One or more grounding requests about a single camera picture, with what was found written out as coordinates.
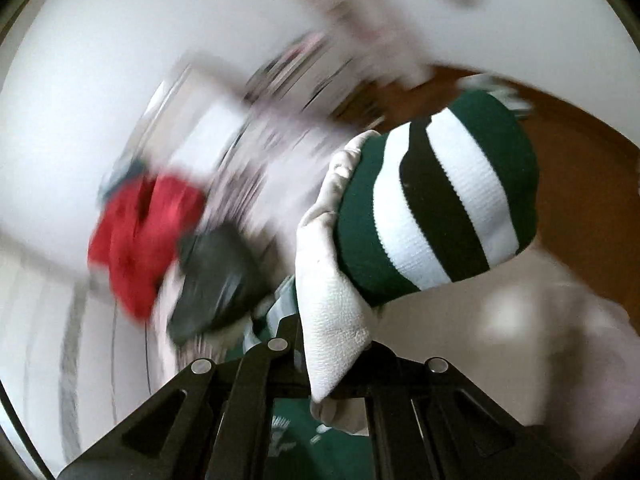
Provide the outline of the green white varsity jacket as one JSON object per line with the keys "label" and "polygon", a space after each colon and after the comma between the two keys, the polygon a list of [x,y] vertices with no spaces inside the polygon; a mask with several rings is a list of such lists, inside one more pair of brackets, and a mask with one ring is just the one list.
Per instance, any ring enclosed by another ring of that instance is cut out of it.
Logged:
{"label": "green white varsity jacket", "polygon": [[482,90],[389,133],[361,133],[335,155],[300,220],[278,318],[302,331],[325,425],[348,413],[334,396],[345,390],[364,403],[376,444],[408,452],[408,471],[424,474],[426,369],[374,341],[374,311],[517,256],[536,235],[537,188],[518,118]]}

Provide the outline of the black leather garment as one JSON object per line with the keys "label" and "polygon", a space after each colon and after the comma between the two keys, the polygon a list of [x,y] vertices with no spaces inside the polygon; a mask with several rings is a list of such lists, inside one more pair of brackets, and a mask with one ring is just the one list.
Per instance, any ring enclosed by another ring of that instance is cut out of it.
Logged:
{"label": "black leather garment", "polygon": [[181,347],[228,327],[271,295],[258,263],[235,226],[186,234],[178,244],[184,281],[167,331]]}

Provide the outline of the floral purple bed blanket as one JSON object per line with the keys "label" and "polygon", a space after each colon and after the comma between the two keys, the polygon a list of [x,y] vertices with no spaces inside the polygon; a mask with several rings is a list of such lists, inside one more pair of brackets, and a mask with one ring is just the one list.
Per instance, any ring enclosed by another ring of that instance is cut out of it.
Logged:
{"label": "floral purple bed blanket", "polygon": [[[356,136],[356,130],[328,122],[265,115],[252,119],[210,173],[213,185],[204,226],[234,223],[257,258],[272,289],[258,298],[254,315],[273,304],[275,289],[294,270],[295,231],[299,219],[317,198],[331,155]],[[167,324],[182,291],[178,266],[169,266],[156,298],[149,328],[152,386],[160,388],[194,359],[221,362],[240,340],[246,314],[212,336],[170,341]]]}

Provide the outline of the pink floral curtain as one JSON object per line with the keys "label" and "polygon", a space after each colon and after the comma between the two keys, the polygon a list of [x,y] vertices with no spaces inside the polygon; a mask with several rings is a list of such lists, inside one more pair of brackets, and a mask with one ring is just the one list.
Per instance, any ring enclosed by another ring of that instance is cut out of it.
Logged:
{"label": "pink floral curtain", "polygon": [[[431,61],[394,0],[304,0],[331,25],[336,38],[379,84],[413,89],[432,79]],[[470,6],[474,0],[456,0]]]}

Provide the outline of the red quilted comforter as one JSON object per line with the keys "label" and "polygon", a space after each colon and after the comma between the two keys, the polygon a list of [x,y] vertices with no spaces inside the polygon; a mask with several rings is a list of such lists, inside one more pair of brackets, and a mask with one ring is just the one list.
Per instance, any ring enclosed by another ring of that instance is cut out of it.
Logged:
{"label": "red quilted comforter", "polygon": [[201,188],[174,174],[137,177],[107,202],[87,262],[107,270],[113,295],[134,320],[149,321],[178,241],[198,225],[205,204]]}

